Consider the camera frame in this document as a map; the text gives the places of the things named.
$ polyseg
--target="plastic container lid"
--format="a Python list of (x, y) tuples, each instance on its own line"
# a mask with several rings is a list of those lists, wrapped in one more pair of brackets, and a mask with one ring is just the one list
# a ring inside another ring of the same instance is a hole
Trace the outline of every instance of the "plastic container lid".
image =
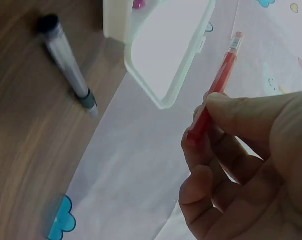
[(109, 17), (114, 13), (110, 1), (125, 0), (104, 1), (104, 34), (126, 43), (125, 66), (156, 106), (171, 107), (194, 55), (203, 48), (215, 0), (146, 0), (145, 7), (136, 10), (128, 0), (129, 6), (122, 6), (126, 12), (118, 15), (125, 20), (117, 30), (110, 27), (115, 24)]

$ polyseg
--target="blue flower print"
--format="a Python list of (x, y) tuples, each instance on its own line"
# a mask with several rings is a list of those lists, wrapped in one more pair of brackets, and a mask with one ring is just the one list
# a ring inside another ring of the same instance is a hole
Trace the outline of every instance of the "blue flower print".
[(257, 0), (257, 1), (259, 1), (260, 5), (265, 8), (267, 8), (269, 4), (275, 3), (275, 0)]
[(63, 232), (70, 232), (75, 228), (75, 218), (71, 214), (72, 202), (68, 196), (64, 196), (57, 211), (51, 231), (47, 237), (49, 240), (61, 240)]

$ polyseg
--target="wooden table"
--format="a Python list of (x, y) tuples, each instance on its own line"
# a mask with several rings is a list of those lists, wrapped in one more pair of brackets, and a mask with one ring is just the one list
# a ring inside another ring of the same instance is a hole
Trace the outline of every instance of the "wooden table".
[[(59, 15), (97, 98), (88, 116), (33, 32)], [(73, 173), (126, 71), (123, 45), (103, 37), (102, 0), (0, 1), (0, 240), (44, 239)]]

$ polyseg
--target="red pencil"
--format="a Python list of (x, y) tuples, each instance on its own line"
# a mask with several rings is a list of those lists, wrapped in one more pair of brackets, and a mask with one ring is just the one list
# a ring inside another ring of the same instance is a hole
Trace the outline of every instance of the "red pencil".
[(186, 140), (194, 146), (200, 142), (204, 132), (206, 131), (208, 125), (211, 122), (211, 117), (205, 107), (205, 99), (206, 99), (207, 95), (209, 95), (211, 93), (223, 93), (224, 92), (226, 83), (230, 77), (234, 63), (236, 61), (237, 53), (241, 46), (242, 40), (243, 40), (243, 34), (239, 31), (237, 31), (234, 34), (232, 41), (231, 41), (231, 45), (225, 54), (224, 61), (221, 65), (218, 73), (216, 74), (216, 77), (215, 77), (209, 91), (204, 95), (203, 103), (202, 103), (200, 109), (198, 110), (198, 112), (193, 120), (193, 123), (187, 132)]

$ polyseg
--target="finger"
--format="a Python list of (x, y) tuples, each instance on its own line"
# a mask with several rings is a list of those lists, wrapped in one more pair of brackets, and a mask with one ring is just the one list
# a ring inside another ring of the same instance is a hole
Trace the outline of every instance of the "finger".
[(179, 204), (187, 226), (197, 239), (204, 239), (222, 215), (210, 199), (212, 177), (207, 166), (198, 165), (180, 188)]
[(206, 165), (210, 168), (213, 174), (212, 201), (220, 211), (224, 212), (239, 191), (240, 186), (234, 186), (235, 183), (232, 183), (225, 174), (211, 150), (207, 134), (203, 136), (200, 144), (193, 146), (186, 141), (186, 133), (187, 129), (181, 142), (186, 163), (190, 171), (197, 165)]
[(211, 148), (224, 170), (239, 184), (245, 185), (264, 163), (260, 158), (249, 155), (239, 141), (223, 132), (216, 125), (209, 128)]
[(242, 188), (223, 218), (211, 228), (207, 239), (231, 239), (234, 233), (240, 233), (243, 229), (256, 224), (261, 213), (274, 202), (281, 184), (282, 179), (272, 161), (265, 162), (258, 173)]
[(199, 111), (200, 107), (201, 107), (201, 105), (199, 105), (199, 106), (197, 106), (197, 107), (195, 108), (195, 110), (194, 110), (194, 112), (193, 112), (193, 119), (195, 118), (195, 116), (196, 116), (197, 112)]
[(206, 107), (214, 122), (225, 132), (252, 141), (268, 143), (271, 127), (281, 111), (295, 94), (228, 98), (212, 93), (206, 98)]

